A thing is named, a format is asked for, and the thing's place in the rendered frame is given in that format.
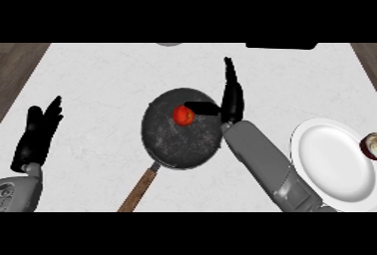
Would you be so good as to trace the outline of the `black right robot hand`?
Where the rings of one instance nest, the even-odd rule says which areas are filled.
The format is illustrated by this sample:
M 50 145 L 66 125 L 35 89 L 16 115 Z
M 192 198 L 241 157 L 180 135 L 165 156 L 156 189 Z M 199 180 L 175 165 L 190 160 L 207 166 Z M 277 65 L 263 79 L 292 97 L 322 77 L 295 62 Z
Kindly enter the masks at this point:
M 235 67 L 232 59 L 223 58 L 224 62 L 224 89 L 221 94 L 220 106 L 211 102 L 184 102 L 184 107 L 192 110 L 196 115 L 220 116 L 223 123 L 235 124 L 242 120 L 243 97 L 242 88 L 236 80 Z

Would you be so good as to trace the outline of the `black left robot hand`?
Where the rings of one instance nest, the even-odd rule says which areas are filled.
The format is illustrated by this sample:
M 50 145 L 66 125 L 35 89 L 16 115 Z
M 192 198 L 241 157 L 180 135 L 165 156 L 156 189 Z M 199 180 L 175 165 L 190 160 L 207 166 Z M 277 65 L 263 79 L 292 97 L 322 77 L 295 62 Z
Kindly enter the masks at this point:
M 63 118 L 60 103 L 62 97 L 57 96 L 45 110 L 41 110 L 38 106 L 28 109 L 25 131 L 10 163 L 10 169 L 14 172 L 23 173 L 22 166 L 29 163 L 42 165 L 45 162 L 51 138 Z

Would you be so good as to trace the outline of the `red tomato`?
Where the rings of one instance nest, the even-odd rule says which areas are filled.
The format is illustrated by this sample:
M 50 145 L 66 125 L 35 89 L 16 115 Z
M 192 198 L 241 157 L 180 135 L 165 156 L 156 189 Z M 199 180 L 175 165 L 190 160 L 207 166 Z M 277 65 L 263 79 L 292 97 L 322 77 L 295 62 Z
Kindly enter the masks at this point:
M 177 106 L 173 113 L 174 122 L 178 126 L 189 126 L 193 122 L 193 112 L 184 106 Z

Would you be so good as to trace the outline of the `white plate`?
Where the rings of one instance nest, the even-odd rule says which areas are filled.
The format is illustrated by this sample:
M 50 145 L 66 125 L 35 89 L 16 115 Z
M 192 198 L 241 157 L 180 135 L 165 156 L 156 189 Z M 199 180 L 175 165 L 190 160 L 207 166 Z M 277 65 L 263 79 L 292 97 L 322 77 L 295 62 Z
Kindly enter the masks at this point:
M 362 135 L 341 122 L 314 118 L 292 131 L 289 158 L 323 203 L 343 212 L 377 210 L 377 161 L 359 148 Z

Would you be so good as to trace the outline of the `black appliance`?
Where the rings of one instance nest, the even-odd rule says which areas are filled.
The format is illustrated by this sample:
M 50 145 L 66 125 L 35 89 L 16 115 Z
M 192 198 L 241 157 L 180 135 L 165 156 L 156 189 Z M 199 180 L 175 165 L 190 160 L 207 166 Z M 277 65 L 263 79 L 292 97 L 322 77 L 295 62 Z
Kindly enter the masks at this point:
M 317 43 L 245 43 L 249 49 L 269 49 L 269 50 L 311 50 Z

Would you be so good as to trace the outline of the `dark red onion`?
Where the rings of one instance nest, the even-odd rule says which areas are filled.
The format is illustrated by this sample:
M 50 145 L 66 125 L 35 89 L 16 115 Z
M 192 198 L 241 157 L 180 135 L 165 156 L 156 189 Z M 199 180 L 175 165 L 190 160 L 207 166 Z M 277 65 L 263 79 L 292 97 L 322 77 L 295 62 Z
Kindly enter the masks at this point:
M 371 132 L 359 142 L 360 150 L 365 156 L 377 160 L 377 132 Z

